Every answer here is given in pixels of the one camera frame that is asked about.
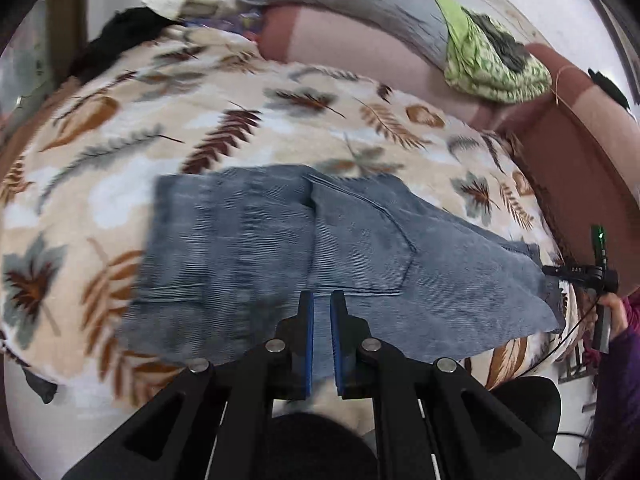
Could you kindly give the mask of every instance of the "purple fabric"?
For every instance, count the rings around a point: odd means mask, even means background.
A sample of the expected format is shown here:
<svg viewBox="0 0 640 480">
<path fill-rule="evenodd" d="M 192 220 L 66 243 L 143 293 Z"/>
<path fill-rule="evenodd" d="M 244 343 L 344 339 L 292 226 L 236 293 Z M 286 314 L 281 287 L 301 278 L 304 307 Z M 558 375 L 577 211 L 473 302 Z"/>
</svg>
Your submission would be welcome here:
<svg viewBox="0 0 640 480">
<path fill-rule="evenodd" d="M 640 294 L 625 301 L 633 316 L 629 328 L 603 354 L 598 377 L 598 402 L 589 446 L 586 479 L 637 479 L 640 461 Z"/>
</svg>

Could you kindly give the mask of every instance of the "leaf print blanket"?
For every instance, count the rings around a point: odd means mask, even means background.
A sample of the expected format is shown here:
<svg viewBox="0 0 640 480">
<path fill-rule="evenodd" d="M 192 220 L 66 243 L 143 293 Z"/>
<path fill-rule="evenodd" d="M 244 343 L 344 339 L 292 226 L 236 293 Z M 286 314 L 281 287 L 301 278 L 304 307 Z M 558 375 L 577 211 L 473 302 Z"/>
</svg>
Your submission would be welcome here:
<svg viewBox="0 0 640 480">
<path fill-rule="evenodd" d="M 357 74 L 267 62 L 241 36 L 207 34 L 125 53 L 54 113 L 2 182 L 0 348 L 34 373 L 140 406 L 180 371 L 113 336 L 161 174 L 270 164 L 393 173 L 452 214 L 537 243 L 544 264 L 558 254 L 529 184 L 490 134 Z M 562 287 L 569 330 L 577 304 Z M 463 363 L 495 386 L 557 338 L 534 334 Z"/>
</svg>

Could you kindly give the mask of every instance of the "denim fabric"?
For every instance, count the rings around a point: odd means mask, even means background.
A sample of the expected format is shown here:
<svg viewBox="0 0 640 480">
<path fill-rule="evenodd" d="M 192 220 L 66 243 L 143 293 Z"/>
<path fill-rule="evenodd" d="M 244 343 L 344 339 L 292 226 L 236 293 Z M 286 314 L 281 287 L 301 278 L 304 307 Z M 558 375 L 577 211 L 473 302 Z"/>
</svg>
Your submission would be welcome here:
<svg viewBox="0 0 640 480">
<path fill-rule="evenodd" d="M 442 211 L 394 176 L 336 179 L 306 166 L 169 175 L 155 208 L 117 332 L 135 351 L 228 362 L 273 336 L 304 288 L 316 295 L 316 377 L 333 371 L 336 289 L 373 335 L 426 362 L 564 326 L 536 245 Z"/>
</svg>

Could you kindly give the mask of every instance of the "metal screw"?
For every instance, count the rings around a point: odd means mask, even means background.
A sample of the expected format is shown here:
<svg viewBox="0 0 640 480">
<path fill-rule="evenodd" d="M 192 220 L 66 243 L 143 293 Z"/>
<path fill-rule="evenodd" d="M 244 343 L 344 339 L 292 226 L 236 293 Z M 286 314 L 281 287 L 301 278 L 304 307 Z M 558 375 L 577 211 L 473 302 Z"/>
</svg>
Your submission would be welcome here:
<svg viewBox="0 0 640 480">
<path fill-rule="evenodd" d="M 287 347 L 282 339 L 269 339 L 264 346 L 269 352 L 274 354 L 282 352 Z"/>
<path fill-rule="evenodd" d="M 367 352 L 377 352 L 382 347 L 382 343 L 374 337 L 368 337 L 362 342 L 362 348 Z"/>
<path fill-rule="evenodd" d="M 209 368 L 209 361 L 207 361 L 203 357 L 197 357 L 195 359 L 190 359 L 189 361 L 187 361 L 187 366 L 189 367 L 189 370 L 191 372 L 193 372 L 194 374 L 199 374 Z"/>
<path fill-rule="evenodd" d="M 438 370 L 440 370 L 441 372 L 446 372 L 447 374 L 450 374 L 456 371 L 456 368 L 458 368 L 458 363 L 455 362 L 453 359 L 449 359 L 448 357 L 443 357 L 436 361 L 436 366 L 438 367 Z"/>
</svg>

